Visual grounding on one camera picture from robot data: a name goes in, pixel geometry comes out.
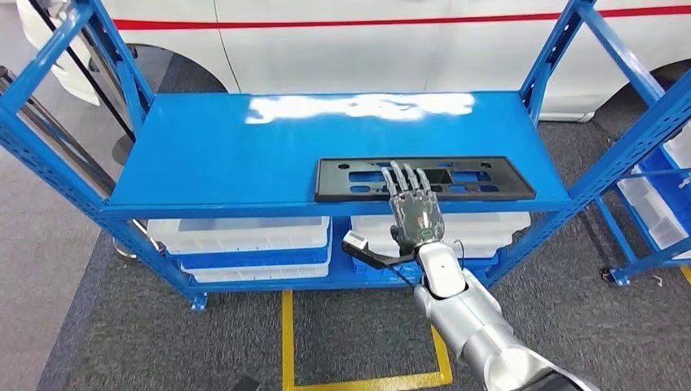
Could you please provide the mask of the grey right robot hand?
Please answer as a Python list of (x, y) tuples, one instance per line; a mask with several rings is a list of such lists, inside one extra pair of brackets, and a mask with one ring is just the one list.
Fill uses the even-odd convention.
[(392, 160), (381, 169), (390, 194), (389, 204), (395, 224), (390, 234), (402, 259), (412, 259), (424, 244), (438, 242), (445, 232), (436, 192), (425, 171)]

